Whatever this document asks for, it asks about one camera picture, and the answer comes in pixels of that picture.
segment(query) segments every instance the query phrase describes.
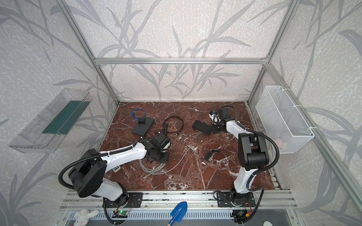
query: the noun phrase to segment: brown marble surface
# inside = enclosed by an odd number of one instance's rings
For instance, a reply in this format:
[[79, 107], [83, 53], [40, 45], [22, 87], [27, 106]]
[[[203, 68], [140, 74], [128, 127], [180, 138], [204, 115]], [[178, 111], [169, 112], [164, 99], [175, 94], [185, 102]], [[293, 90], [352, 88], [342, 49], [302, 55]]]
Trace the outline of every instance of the brown marble surface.
[[[171, 116], [178, 115], [184, 122], [184, 128], [180, 134], [169, 133], [172, 145], [168, 149], [170, 155], [163, 171], [173, 168], [187, 151], [180, 164], [172, 171], [162, 175], [150, 175], [144, 172], [138, 160], [123, 164], [118, 172], [112, 170], [106, 177], [112, 181], [121, 183], [127, 190], [169, 190], [169, 189], [230, 189], [237, 177], [240, 164], [237, 158], [237, 139], [231, 134], [220, 132], [219, 134], [203, 134], [192, 128], [195, 120], [203, 121], [211, 125], [209, 112], [217, 111], [223, 105], [233, 105], [237, 109], [237, 117], [245, 126], [252, 128], [251, 120], [244, 102], [122, 102], [107, 132], [101, 151], [133, 144], [139, 136], [131, 133], [137, 121], [131, 117], [133, 109], [142, 108], [146, 116], [155, 119], [147, 136], [154, 135], [162, 128], [163, 121]], [[143, 116], [143, 111], [135, 111], [135, 117]], [[169, 131], [176, 131], [181, 126], [178, 119], [170, 119]], [[215, 153], [206, 162], [204, 156], [211, 149], [218, 149], [222, 145], [222, 151]], [[159, 165], [146, 159], [143, 164], [151, 169]], [[263, 182], [265, 189], [274, 189], [269, 172], [263, 172], [256, 176], [252, 188], [258, 187]]]

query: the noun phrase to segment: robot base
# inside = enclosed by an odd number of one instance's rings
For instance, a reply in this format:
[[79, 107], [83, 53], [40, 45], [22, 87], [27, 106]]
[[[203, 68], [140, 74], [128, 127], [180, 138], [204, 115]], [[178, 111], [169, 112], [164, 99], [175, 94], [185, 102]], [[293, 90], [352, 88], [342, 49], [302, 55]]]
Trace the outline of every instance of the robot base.
[[231, 192], [216, 192], [216, 198], [218, 200], [218, 207], [249, 207], [247, 202], [250, 204], [250, 207], [255, 207], [255, 199], [252, 192], [248, 192], [246, 194], [237, 193], [237, 199], [239, 200], [239, 204], [234, 205], [231, 203]]
[[[127, 204], [125, 206], [123, 206], [123, 208], [140, 208], [143, 193], [142, 192], [129, 192], [128, 195], [129, 195], [128, 199], [130, 201], [128, 201]], [[109, 199], [106, 199], [104, 205], [106, 205], [106, 208], [117, 208], [117, 205], [114, 202], [110, 201]]]

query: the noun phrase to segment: white wire mesh basket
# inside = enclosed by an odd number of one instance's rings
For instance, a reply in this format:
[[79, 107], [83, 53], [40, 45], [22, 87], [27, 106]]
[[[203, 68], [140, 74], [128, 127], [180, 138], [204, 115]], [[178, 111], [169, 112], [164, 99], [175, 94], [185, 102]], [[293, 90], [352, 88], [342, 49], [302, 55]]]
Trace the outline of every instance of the white wire mesh basket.
[[280, 153], [294, 153], [314, 137], [303, 116], [281, 86], [265, 86], [256, 110]]

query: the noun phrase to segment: leaf-patterned wallpaper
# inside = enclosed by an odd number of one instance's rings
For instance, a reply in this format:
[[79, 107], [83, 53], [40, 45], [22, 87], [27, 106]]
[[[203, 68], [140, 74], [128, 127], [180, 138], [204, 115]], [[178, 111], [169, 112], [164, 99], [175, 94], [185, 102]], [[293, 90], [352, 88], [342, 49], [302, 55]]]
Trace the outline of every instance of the leaf-patterned wallpaper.
[[[169, 58], [265, 57], [289, 5], [289, 0], [66, 2], [96, 57]], [[102, 69], [120, 100], [245, 100], [261, 65]]]
[[[97, 148], [117, 107], [54, 6], [0, 2], [0, 225], [51, 225], [67, 193], [56, 175]], [[63, 88], [90, 91], [93, 100], [55, 153], [8, 147]]]
[[[271, 62], [362, 185], [361, 22], [361, 0], [300, 4]], [[266, 75], [263, 86], [274, 84]], [[281, 155], [276, 170], [307, 225], [362, 225], [313, 141]]]

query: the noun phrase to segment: stuffed animal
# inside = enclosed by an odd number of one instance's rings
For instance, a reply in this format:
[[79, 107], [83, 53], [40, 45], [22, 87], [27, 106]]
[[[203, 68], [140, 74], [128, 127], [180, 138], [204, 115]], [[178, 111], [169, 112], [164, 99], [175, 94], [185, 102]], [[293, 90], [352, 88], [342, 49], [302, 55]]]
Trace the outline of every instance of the stuffed animal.
[[94, 210], [92, 212], [89, 212], [88, 210], [83, 209], [80, 212], [74, 214], [75, 217], [74, 226], [85, 226], [86, 224], [88, 224], [89, 218], [95, 217], [98, 214], [99, 210]]

